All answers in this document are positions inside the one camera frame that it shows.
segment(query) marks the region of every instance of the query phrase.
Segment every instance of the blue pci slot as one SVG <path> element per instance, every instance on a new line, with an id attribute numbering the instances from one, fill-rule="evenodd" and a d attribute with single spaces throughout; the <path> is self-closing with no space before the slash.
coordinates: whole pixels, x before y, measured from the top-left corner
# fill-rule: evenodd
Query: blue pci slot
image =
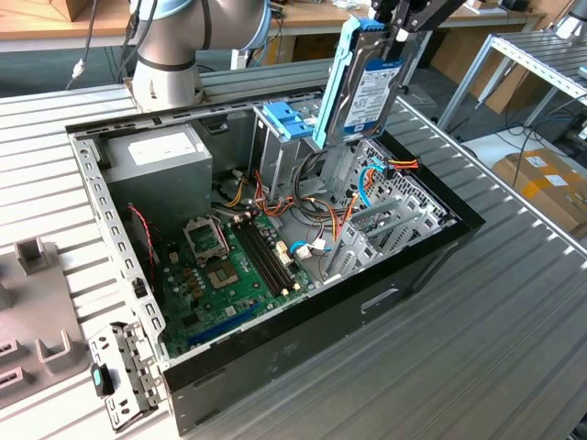
<path id="1" fill-rule="evenodd" d="M 233 327 L 236 327 L 237 325 L 241 325 L 242 323 L 252 318 L 253 312 L 255 312 L 255 310 L 259 307 L 260 302 L 257 302 L 255 305 L 250 306 L 250 308 L 245 310 L 244 312 L 241 312 L 236 316 L 233 316 L 232 318 L 226 319 L 225 322 L 216 324 L 214 327 L 204 330 L 204 332 L 188 337 L 188 346 L 196 346 L 198 344 L 202 344 L 205 341 L 214 339 L 215 337 L 222 335 L 223 333 L 227 332 Z"/>

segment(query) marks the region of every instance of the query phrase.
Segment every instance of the aluminum profile table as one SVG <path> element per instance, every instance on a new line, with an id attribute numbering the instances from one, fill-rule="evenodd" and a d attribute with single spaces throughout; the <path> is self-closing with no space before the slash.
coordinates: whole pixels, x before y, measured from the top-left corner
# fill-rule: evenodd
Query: aluminum profile table
<path id="1" fill-rule="evenodd" d="M 495 34 L 485 40 L 457 92 L 440 117 L 438 127 L 447 128 L 492 50 L 503 53 L 505 58 L 480 95 L 480 102 L 492 92 L 493 87 L 501 81 L 511 66 L 520 64 L 552 85 L 552 89 L 527 119 L 526 125 L 534 122 L 557 91 L 571 98 L 583 96 L 578 101 L 587 105 L 587 80 L 579 75 L 579 68 L 587 65 L 587 41 L 571 44 L 566 39 L 547 31 Z"/>
<path id="2" fill-rule="evenodd" d="M 237 94 L 268 74 L 303 87 L 319 68 L 204 78 Z M 63 127 L 135 112 L 121 86 L 0 100 L 0 252 L 57 243 L 86 336 L 131 316 Z M 389 130 L 487 224 L 416 296 L 188 438 L 550 440 L 587 412 L 587 251 L 401 100 Z M 4 408 L 0 434 L 115 438 L 89 372 Z M 163 404 L 118 438 L 175 436 Z"/>

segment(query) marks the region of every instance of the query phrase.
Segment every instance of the sticker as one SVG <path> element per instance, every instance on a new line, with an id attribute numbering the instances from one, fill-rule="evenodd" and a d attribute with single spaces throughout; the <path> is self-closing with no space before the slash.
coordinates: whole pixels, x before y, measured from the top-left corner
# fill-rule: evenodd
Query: sticker
<path id="1" fill-rule="evenodd" d="M 350 107 L 345 127 L 356 127 L 374 123 L 382 114 L 383 107 L 391 91 L 389 84 L 402 67 L 401 62 L 392 63 L 393 67 L 385 67 L 382 60 L 374 60 L 363 72 L 355 99 Z"/>
<path id="2" fill-rule="evenodd" d="M 560 177 L 558 174 L 553 174 L 553 175 L 549 175 L 549 176 L 544 176 L 546 177 L 550 183 L 552 183 L 554 186 L 567 186 L 568 183 L 562 178 Z"/>
<path id="3" fill-rule="evenodd" d="M 198 151 L 202 151 L 202 146 L 198 145 L 197 147 Z M 135 163 L 140 166 L 195 153 L 196 148 L 185 133 L 175 133 L 165 137 L 132 142 L 128 146 L 128 152 Z"/>
<path id="4" fill-rule="evenodd" d="M 310 116 L 307 119 L 304 119 L 304 123 L 307 126 L 315 126 L 317 119 L 314 116 Z"/>
<path id="5" fill-rule="evenodd" d="M 528 162 L 530 162 L 532 164 L 532 166 L 535 168 L 541 168 L 541 167 L 548 166 L 548 164 L 539 156 L 530 156 L 529 158 L 526 158 L 526 160 Z"/>

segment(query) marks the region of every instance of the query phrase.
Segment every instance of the metal shelf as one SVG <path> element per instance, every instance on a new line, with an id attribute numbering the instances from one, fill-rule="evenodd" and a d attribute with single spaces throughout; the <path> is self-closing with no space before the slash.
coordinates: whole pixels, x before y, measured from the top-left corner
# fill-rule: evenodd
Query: metal shelf
<path id="1" fill-rule="evenodd" d="M 534 121 L 557 90 L 571 98 L 580 98 L 587 94 L 587 80 L 578 74 L 579 68 L 587 65 L 587 44 L 573 45 L 566 39 L 547 31 L 490 35 L 440 117 L 439 128 L 447 128 L 492 50 L 503 53 L 506 59 L 488 82 L 480 96 L 480 101 L 491 92 L 514 63 L 524 66 L 556 88 L 538 105 L 526 124 Z M 587 105 L 587 97 L 579 101 Z"/>

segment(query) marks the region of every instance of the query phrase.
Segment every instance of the green circuit board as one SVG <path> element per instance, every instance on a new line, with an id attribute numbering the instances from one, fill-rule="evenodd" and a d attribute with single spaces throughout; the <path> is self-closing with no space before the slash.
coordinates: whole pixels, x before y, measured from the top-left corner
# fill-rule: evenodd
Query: green circuit board
<path id="1" fill-rule="evenodd" d="M 280 238 L 270 220 L 262 214 L 254 219 L 254 225 L 265 236 L 266 246 L 277 255 L 274 247 Z M 184 236 L 178 236 L 173 242 L 156 249 L 161 259 L 156 272 L 160 278 L 160 291 L 156 292 L 156 298 L 167 324 L 163 340 L 172 358 L 193 347 L 194 337 L 198 343 L 218 337 L 314 288 L 310 276 L 293 264 L 283 268 L 299 289 L 288 291 L 287 295 L 271 292 L 231 225 L 223 224 L 221 228 L 229 254 L 226 259 L 209 259 L 204 267 L 196 264 L 194 253 Z M 190 233 L 196 249 L 210 248 L 215 244 L 211 241 L 211 234 L 202 229 L 202 235 Z M 170 258 L 172 252 L 177 254 L 176 262 Z M 213 273 L 216 276 L 214 281 L 211 279 Z M 234 282 L 222 288 L 214 286 L 214 283 L 227 281 Z M 201 298 L 196 300 L 194 291 L 201 293 Z"/>

